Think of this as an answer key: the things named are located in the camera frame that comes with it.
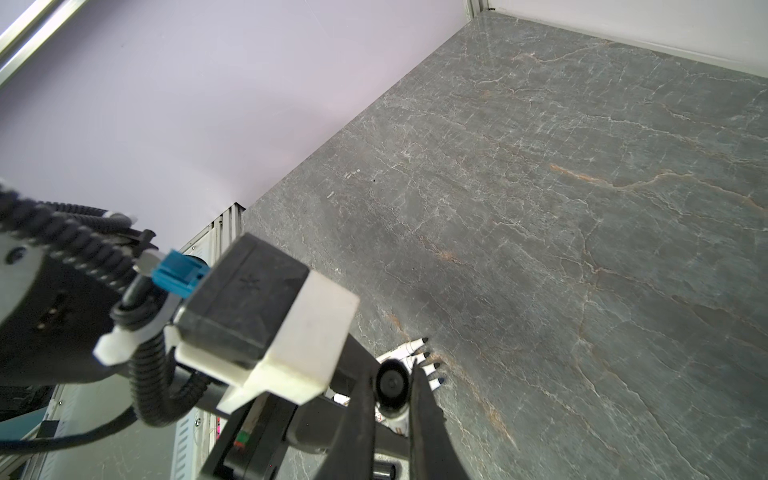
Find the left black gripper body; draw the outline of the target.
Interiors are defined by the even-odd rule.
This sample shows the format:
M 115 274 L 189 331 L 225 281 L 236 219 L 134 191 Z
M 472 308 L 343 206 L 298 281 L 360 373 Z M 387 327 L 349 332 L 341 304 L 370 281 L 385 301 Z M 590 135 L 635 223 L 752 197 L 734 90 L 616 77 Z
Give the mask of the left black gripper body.
M 376 358 L 348 336 L 331 387 L 351 393 L 355 376 Z M 346 407 L 321 394 L 297 406 L 270 393 L 230 414 L 197 479 L 275 479 L 289 447 L 325 454 L 341 429 Z M 409 440 L 374 420 L 374 452 L 406 460 Z

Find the white marker pen blue tip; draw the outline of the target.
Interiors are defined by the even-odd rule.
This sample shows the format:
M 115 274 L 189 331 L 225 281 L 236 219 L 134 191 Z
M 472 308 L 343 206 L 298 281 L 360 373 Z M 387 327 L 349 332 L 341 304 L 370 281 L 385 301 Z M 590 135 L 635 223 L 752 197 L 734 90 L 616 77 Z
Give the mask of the white marker pen blue tip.
M 429 387 L 431 391 L 435 391 L 439 389 L 444 383 L 446 379 L 445 378 L 434 378 L 428 381 Z

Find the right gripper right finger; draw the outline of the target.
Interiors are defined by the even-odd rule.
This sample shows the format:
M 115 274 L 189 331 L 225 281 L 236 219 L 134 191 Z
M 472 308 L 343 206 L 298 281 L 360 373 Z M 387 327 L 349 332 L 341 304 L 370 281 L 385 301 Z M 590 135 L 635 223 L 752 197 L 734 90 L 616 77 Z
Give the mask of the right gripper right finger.
M 411 375 L 409 424 L 411 479 L 469 479 L 450 441 L 442 410 L 419 367 Z

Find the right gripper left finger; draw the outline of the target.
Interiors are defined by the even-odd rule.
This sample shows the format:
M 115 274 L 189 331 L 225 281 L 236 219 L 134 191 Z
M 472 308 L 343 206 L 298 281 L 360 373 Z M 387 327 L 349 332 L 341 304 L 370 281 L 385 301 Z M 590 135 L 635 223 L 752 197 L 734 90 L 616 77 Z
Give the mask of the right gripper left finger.
M 315 479 L 372 479 L 375 440 L 373 378 L 361 378 Z

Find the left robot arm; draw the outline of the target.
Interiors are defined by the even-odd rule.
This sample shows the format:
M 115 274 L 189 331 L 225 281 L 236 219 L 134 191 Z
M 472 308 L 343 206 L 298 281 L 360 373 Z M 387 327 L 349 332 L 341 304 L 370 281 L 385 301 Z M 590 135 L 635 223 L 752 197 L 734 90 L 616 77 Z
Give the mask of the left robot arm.
M 271 479 L 289 448 L 326 454 L 335 479 L 374 478 L 378 454 L 408 458 L 408 437 L 374 417 L 377 400 L 406 399 L 408 371 L 350 335 L 355 294 L 251 234 L 208 265 L 159 252 L 150 233 L 117 244 L 130 226 L 2 188 L 2 384 L 122 374 L 131 393 L 102 426 L 5 440 L 3 455 L 73 449 L 203 408 L 227 420 L 204 479 Z

